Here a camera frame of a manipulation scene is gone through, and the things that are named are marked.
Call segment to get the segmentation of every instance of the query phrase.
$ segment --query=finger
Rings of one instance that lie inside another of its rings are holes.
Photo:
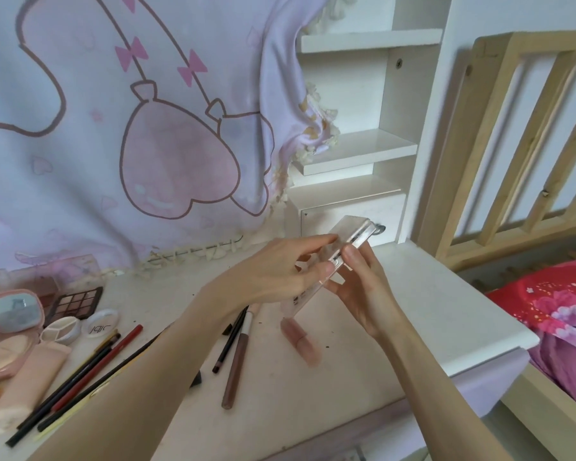
[[[316,252],[320,247],[326,246],[337,239],[336,234],[307,236],[292,240],[299,255],[311,254]]]
[[[341,285],[336,281],[330,279],[329,281],[324,282],[324,287],[328,289],[331,293],[339,295],[339,288],[341,287]]]
[[[348,269],[348,266],[345,263],[341,267],[339,267],[337,273],[339,273],[339,276],[343,279],[348,279],[350,278],[350,276],[352,276],[352,272],[350,271],[350,269]]]
[[[361,279],[365,288],[373,288],[379,279],[371,271],[361,252],[352,244],[345,245],[341,250],[341,258]]]
[[[359,251],[370,267],[379,263],[378,258],[373,253],[373,249],[371,248],[369,241],[362,243],[361,247],[359,247]]]
[[[335,271],[335,266],[331,262],[321,262],[313,265],[308,271],[299,274],[302,290],[306,290],[316,281],[324,281]]]

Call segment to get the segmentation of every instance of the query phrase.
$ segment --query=eyeliner pencil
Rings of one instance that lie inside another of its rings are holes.
[[[95,359],[101,352],[103,352],[106,348],[111,348],[111,347],[115,344],[115,342],[118,341],[119,339],[120,339],[120,334],[119,334],[119,333],[116,333],[115,335],[113,335],[113,336],[111,337],[111,339],[103,342],[103,343],[101,344],[101,346],[99,346],[98,348],[96,348],[96,349],[94,350],[94,352],[92,353],[92,355],[91,355],[88,359],[86,359],[85,362],[84,362],[83,364],[81,364],[76,371],[74,371],[73,373],[71,373],[70,376],[64,381],[64,383],[62,383],[62,385],[60,385],[58,388],[56,388],[56,390],[55,390],[51,395],[47,396],[47,397],[45,398],[45,400],[44,400],[42,403],[40,403],[40,404],[34,409],[34,411],[32,411],[32,412],[30,413],[30,415],[23,420],[23,422],[22,422],[20,425],[17,426],[17,429],[20,429],[21,427],[23,427],[24,424],[28,423],[28,421],[30,421],[30,419],[34,417],[34,415],[36,414],[36,412],[37,412],[40,408],[44,407],[47,403],[49,403],[50,401],[52,401],[52,400],[55,398],[55,395],[57,395],[57,394],[60,393],[64,388],[66,388],[66,386],[69,385],[69,384],[71,383],[71,381],[72,381],[75,377],[77,377],[78,374],[80,374],[81,372],[83,372],[83,371],[86,369],[86,367],[89,366],[90,363],[93,362],[94,359]]]
[[[26,434],[30,432],[36,424],[38,424],[47,414],[51,412],[52,406],[57,403],[63,397],[63,395],[67,394],[68,391],[77,384],[77,382],[83,379],[88,372],[90,372],[102,359],[104,359],[107,354],[109,354],[110,351],[111,348],[109,347],[99,351],[94,359],[88,365],[86,365],[81,372],[73,377],[67,385],[65,385],[59,392],[57,392],[53,398],[40,406],[38,410],[34,411],[32,417],[26,419],[27,422],[24,422],[20,426],[19,430],[6,441],[6,444],[11,448],[17,445],[17,443],[19,443],[19,441],[25,437]]]
[[[118,342],[113,349],[111,349],[110,353],[107,354],[102,361],[98,363],[92,370],[90,370],[83,379],[79,380],[75,386],[73,386],[67,394],[63,395],[62,398],[52,406],[52,412],[59,411],[68,403],[72,398],[77,396],[77,393],[80,392],[85,388],[85,385],[89,384],[94,377],[98,375],[98,373],[103,370],[107,364],[109,364],[115,356],[117,356],[120,351],[123,350],[128,344],[134,340],[139,333],[143,331],[143,325],[138,324],[136,327],[132,329],[130,333],[123,337],[123,339]]]
[[[226,390],[224,390],[224,397],[222,398],[222,407],[224,409],[232,408],[235,403],[235,396],[237,395],[237,388],[241,378],[241,368],[246,357],[249,331],[252,326],[252,320],[259,310],[260,304],[252,304],[246,312],[243,327],[241,327],[241,334],[239,334],[239,340],[237,341],[237,348],[235,348],[235,357],[233,357],[233,363],[230,366]]]
[[[245,307],[245,309],[243,309],[239,313],[239,316],[237,317],[237,320],[235,321],[235,326],[233,326],[233,329],[230,332],[230,336],[228,337],[228,341],[226,341],[226,344],[224,345],[224,349],[220,353],[220,357],[217,358],[217,362],[215,363],[215,366],[213,366],[212,372],[214,374],[216,374],[220,371],[220,367],[222,367],[224,359],[226,359],[226,356],[228,355],[228,352],[230,351],[230,347],[233,345],[233,342],[235,342],[235,339],[237,338],[237,335],[239,334],[239,330],[241,329],[241,325],[243,325],[243,320],[246,317],[246,312],[247,312],[247,306]]]
[[[95,383],[93,383],[92,385],[87,387],[84,391],[82,391],[77,396],[72,398],[72,400],[70,400],[68,403],[66,403],[66,405],[61,410],[56,411],[52,415],[47,417],[43,422],[41,422],[38,425],[38,431],[42,432],[47,427],[52,425],[55,421],[57,421],[57,419],[61,418],[66,411],[68,411],[70,408],[75,406],[75,404],[77,404],[79,401],[84,399],[87,395],[92,393],[95,389],[100,387],[104,382],[109,380],[113,375],[115,375],[117,372],[119,372],[123,367],[130,364],[131,361],[135,360],[140,354],[143,353],[143,351],[145,351],[147,348],[149,348],[152,345],[152,343],[156,340],[156,338],[158,338],[158,336],[160,336],[160,334],[156,335],[154,338],[152,338],[150,341],[148,341],[142,347],[140,347],[134,353],[132,353],[129,357],[124,359],[120,364],[116,365],[113,369],[111,369],[111,371],[104,374],[102,376],[102,378],[98,379],[97,381],[95,381]]]

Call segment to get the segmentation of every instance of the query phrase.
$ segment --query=white bookshelf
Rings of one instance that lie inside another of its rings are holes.
[[[289,206],[316,201],[316,216],[330,218],[341,210],[375,215],[379,207],[394,224],[391,240],[405,240],[429,164],[418,147],[451,1],[357,0],[343,19],[299,35],[303,76],[324,108],[338,110],[341,134],[330,150],[292,165]],[[287,233],[305,233],[305,215],[292,212],[285,214]]]
[[[379,30],[299,36],[297,52],[323,53],[398,46],[437,45],[441,39],[442,29]]]

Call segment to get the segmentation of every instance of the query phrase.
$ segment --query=pink blanket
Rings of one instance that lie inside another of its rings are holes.
[[[532,362],[576,400],[576,261],[527,275],[487,296],[541,337]]]

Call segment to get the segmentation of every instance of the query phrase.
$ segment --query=pink bow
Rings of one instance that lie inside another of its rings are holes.
[[[130,50],[121,46],[116,46],[115,53],[117,53],[117,58],[120,60],[120,64],[124,71],[127,71],[130,67],[132,57],[140,58],[142,60],[149,59],[149,55],[145,51],[145,48],[143,48],[138,37],[133,38],[132,43],[130,44]]]
[[[207,72],[207,67],[203,64],[202,60],[198,57],[194,50],[190,51],[190,65],[186,68],[181,66],[177,68],[177,71],[184,78],[185,83],[188,87],[192,87],[192,78],[195,72]]]

